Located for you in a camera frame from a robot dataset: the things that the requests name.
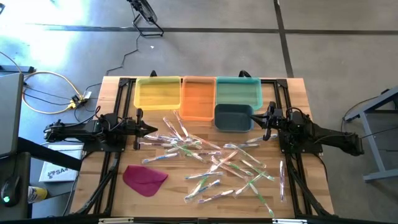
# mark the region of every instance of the wooden tabletop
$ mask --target wooden tabletop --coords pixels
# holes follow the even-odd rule
[[[119,78],[120,77],[104,77],[98,97],[98,105],[101,106],[101,114],[113,112]],[[288,78],[287,82],[289,85],[292,106],[300,108],[306,114],[311,114],[303,79]],[[124,108],[125,95],[126,91],[124,91],[121,100],[122,109]],[[134,94],[131,96],[129,116],[135,117],[136,108],[133,105],[133,97]],[[275,101],[274,88],[272,85],[262,84],[262,98],[263,106],[260,110],[255,111],[256,114],[265,112],[269,102]],[[183,135],[173,111],[145,111],[143,120],[147,124],[158,128],[159,134],[168,134],[170,131],[162,120],[164,116],[167,117],[174,124],[180,134]],[[215,129],[213,121],[184,121],[184,125],[189,133],[209,140],[221,147],[225,143],[243,143],[248,139],[256,138],[264,134],[264,130],[261,130],[257,125],[255,125],[254,130],[248,133],[219,132]],[[141,165],[142,159],[160,156],[165,153],[165,149],[159,146],[141,146],[140,151],[135,151],[132,148],[133,141],[134,137],[129,137],[127,139],[126,150],[122,153],[112,209],[113,217],[270,217],[266,207],[251,190],[245,191],[245,193],[237,199],[230,196],[219,198],[204,204],[197,204],[197,200],[199,198],[207,198],[225,190],[237,190],[245,185],[242,179],[229,173],[220,177],[221,184],[219,186],[212,187],[202,195],[199,195],[192,203],[185,203],[184,197],[190,193],[191,189],[194,188],[199,180],[185,180],[184,177],[186,175],[204,173],[208,170],[211,164],[203,164],[200,161],[196,161],[189,157],[176,157],[147,164],[147,167],[163,171],[169,176],[154,196],[141,196],[123,182],[122,174],[128,165]],[[222,157],[225,157],[229,153],[231,153],[230,150],[224,149]],[[284,155],[280,153],[278,140],[274,139],[267,142],[260,142],[260,147],[250,149],[248,150],[248,153],[265,163],[267,165],[266,171],[268,171],[271,176],[275,177],[274,182],[262,178],[255,183],[255,186],[260,191],[261,195],[265,198],[270,208],[273,209],[275,217],[294,217],[292,198],[290,196],[289,189],[289,179],[287,178],[287,175],[285,177],[285,195],[287,201],[280,201],[279,163],[281,160],[284,161]],[[71,212],[77,211],[81,208],[97,187],[103,157],[103,152],[95,152],[83,161]],[[238,161],[238,157],[234,157],[231,162],[241,165],[242,167],[246,167]],[[325,170],[321,162],[313,155],[303,154],[303,164],[308,188],[323,207],[328,212],[333,213],[333,206],[331,204]],[[298,186],[297,188],[300,208],[304,211],[302,193]],[[108,187],[105,189],[104,195],[105,197],[103,197],[103,206],[101,209],[104,209],[105,206]]]

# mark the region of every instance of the magenta cloth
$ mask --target magenta cloth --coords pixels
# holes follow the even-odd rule
[[[123,181],[139,194],[150,197],[156,194],[168,174],[146,168],[129,165],[123,174]]]

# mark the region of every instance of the gray floor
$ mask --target gray floor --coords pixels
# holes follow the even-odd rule
[[[102,80],[107,69],[117,67],[123,55],[134,50],[136,32],[44,31],[25,22],[84,26],[131,26],[132,14],[124,0],[5,2],[0,16],[0,50],[21,65],[50,70],[68,77],[83,92]],[[271,0],[152,0],[164,27],[277,29]],[[280,0],[286,29],[397,30],[398,3],[394,0]],[[305,79],[313,118],[326,128],[339,129],[341,117],[355,103],[376,96],[398,83],[396,35],[287,35],[295,77]],[[0,58],[0,63],[7,64]],[[166,33],[164,38],[139,39],[139,52],[128,56],[123,69],[109,75],[223,75],[241,69],[256,77],[286,77],[279,34]],[[59,78],[31,78],[36,89],[70,96],[73,90]],[[56,111],[61,106],[29,99],[37,108]],[[79,111],[83,119],[90,114]],[[42,115],[22,106],[20,136],[42,143],[43,128],[61,118],[75,122],[73,112]],[[361,124],[347,125],[362,134]],[[348,156],[325,148],[324,160],[337,215],[346,218],[398,221],[398,180],[365,184],[362,175],[376,171],[366,154]],[[41,162],[32,162],[32,179]],[[389,163],[397,168],[397,162]],[[62,185],[54,192],[68,189]],[[34,217],[60,215],[66,196],[34,205]]]

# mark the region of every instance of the white paper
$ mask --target white paper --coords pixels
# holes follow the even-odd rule
[[[83,145],[49,145],[49,149],[60,151],[76,159],[81,159]],[[57,166],[51,162],[44,162],[39,182],[74,181],[76,175],[76,170]]]

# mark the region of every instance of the computer mouse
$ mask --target computer mouse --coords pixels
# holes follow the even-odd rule
[[[21,182],[18,175],[12,175],[1,187],[1,202],[5,207],[12,207],[19,202]]]

